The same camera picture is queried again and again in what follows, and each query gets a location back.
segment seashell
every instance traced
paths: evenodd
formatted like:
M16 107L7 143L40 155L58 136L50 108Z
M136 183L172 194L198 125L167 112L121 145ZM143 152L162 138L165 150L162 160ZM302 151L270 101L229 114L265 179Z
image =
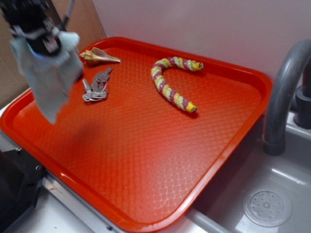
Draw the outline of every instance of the seashell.
M102 62L121 62L119 58L109 56L104 51L94 47L92 51L86 50L80 54L81 57L90 65L97 65Z

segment drain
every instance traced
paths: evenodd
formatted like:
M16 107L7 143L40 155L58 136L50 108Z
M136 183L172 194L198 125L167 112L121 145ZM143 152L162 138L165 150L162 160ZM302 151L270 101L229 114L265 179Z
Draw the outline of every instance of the drain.
M292 203L281 190L271 186L257 186L248 191L243 199L246 216L262 227L277 227L292 214Z

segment faucet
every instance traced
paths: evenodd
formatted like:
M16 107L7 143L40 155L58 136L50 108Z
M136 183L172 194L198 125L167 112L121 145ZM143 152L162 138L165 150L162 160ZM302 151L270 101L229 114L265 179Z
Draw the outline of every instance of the faucet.
M302 85L297 88L301 75ZM285 129L291 105L295 106L295 124L311 129L311 39L293 46L276 75L263 127L266 154L280 155L285 151Z

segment white cloth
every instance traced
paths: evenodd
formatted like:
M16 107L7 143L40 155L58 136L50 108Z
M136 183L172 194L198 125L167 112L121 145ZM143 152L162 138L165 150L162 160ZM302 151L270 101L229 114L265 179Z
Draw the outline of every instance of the white cloth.
M79 35L60 32L58 37L61 50L51 57L34 53L25 38L10 42L20 73L25 76L39 110L52 124L62 104L68 101L72 84L82 73L82 62L75 51Z

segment sink basin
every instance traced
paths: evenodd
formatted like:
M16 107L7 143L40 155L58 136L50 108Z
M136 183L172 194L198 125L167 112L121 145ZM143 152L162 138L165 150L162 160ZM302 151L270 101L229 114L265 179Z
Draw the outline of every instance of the sink basin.
M262 151L263 119L241 142L193 207L210 232L309 233L311 131L287 124L286 151Z

